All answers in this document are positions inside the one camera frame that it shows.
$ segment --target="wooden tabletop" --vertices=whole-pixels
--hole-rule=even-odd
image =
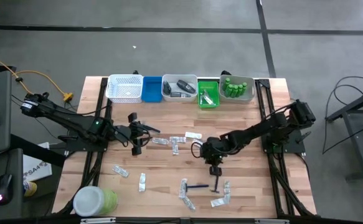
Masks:
[[[101,77],[86,77],[79,113],[96,108]],[[270,79],[275,108],[287,105],[290,96],[286,80]],[[197,103],[141,103],[113,104],[112,119],[115,124],[128,125],[127,116],[137,112],[138,120],[161,130],[155,137],[184,136],[186,131],[209,136],[246,129],[260,122],[258,101],[247,105],[222,103],[218,108],[202,110]],[[104,154],[98,186],[112,189],[118,194],[118,207],[106,216],[116,217],[211,217],[211,218],[258,218],[276,217],[275,204],[266,155],[262,153],[259,139],[253,140],[234,156],[224,158],[221,164],[223,175],[219,180],[220,194],[209,189],[192,189],[187,196],[196,207],[191,212],[179,199],[181,179],[187,178],[189,185],[209,184],[214,186],[215,177],[209,175],[209,167],[203,159],[191,155],[191,141],[179,143],[179,155],[173,156],[171,146],[150,142],[142,148],[139,156],[131,155],[131,146],[123,147],[111,142]],[[76,152],[64,164],[53,212],[59,211],[78,189],[83,173],[86,153]],[[294,154],[285,155],[290,187],[306,208],[316,213],[306,167]],[[114,173],[118,164],[126,169],[128,178]],[[146,191],[138,192],[140,174],[146,174]],[[212,208],[210,201],[223,197],[224,180],[231,185],[231,200],[228,205]],[[285,194],[280,190],[286,212]]]

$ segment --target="blue container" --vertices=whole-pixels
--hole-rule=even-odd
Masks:
[[[162,77],[144,77],[142,99],[147,103],[162,101]]]

